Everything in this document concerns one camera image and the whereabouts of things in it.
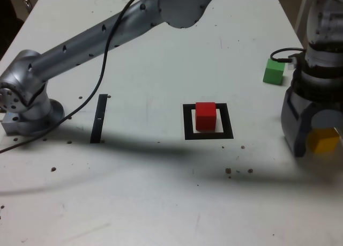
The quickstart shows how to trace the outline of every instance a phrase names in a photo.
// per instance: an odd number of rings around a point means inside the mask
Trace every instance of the red cube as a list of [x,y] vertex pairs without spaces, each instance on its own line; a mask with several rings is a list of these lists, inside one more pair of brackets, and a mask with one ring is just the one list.
[[214,102],[197,102],[195,104],[195,127],[197,131],[214,131],[217,121],[217,108]]

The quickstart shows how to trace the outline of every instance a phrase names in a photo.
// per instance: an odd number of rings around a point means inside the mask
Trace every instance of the white surface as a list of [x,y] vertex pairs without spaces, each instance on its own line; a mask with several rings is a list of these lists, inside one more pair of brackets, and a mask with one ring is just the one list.
[[[39,0],[0,72],[126,2]],[[278,0],[213,0],[192,28],[162,24],[112,50],[98,91],[111,95],[105,144],[88,143],[97,95],[47,141],[0,155],[0,245],[342,245],[341,183],[301,170],[282,134],[292,72],[262,82],[272,51],[300,46]],[[69,113],[101,63],[52,79],[48,94]],[[235,139],[184,140],[182,104],[198,101],[228,104]]]

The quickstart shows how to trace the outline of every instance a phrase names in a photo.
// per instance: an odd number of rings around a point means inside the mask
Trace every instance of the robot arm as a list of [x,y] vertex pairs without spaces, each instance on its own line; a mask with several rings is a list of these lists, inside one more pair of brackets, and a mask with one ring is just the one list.
[[281,113],[296,157],[306,153],[313,129],[343,132],[343,0],[315,0],[308,16],[306,53],[297,57]]
[[[204,14],[210,1],[140,0],[123,16],[110,49],[163,22],[176,28],[191,27]],[[8,135],[34,136],[64,117],[62,105],[47,96],[48,80],[103,54],[107,34],[118,16],[110,17],[43,54],[32,50],[18,54],[0,77],[0,106],[8,111],[2,125]]]

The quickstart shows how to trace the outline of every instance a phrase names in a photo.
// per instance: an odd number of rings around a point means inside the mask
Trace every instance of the cube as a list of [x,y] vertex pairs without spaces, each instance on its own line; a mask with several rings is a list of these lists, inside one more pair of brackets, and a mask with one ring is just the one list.
[[335,150],[340,135],[335,128],[316,129],[308,136],[308,146],[313,153],[325,153]]
[[195,104],[196,130],[214,131],[217,122],[217,108],[214,102],[197,102]]
[[267,84],[281,85],[284,75],[285,64],[268,59],[264,72],[263,82]]

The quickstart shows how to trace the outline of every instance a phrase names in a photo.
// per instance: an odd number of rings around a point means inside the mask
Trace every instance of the black square outline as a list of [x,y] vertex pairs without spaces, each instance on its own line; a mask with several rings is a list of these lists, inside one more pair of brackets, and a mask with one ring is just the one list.
[[192,122],[192,110],[195,109],[195,104],[183,104],[183,125],[185,140],[214,140],[234,138],[229,117],[229,111],[227,109],[226,103],[216,103],[215,107],[220,111],[223,132],[194,133]]

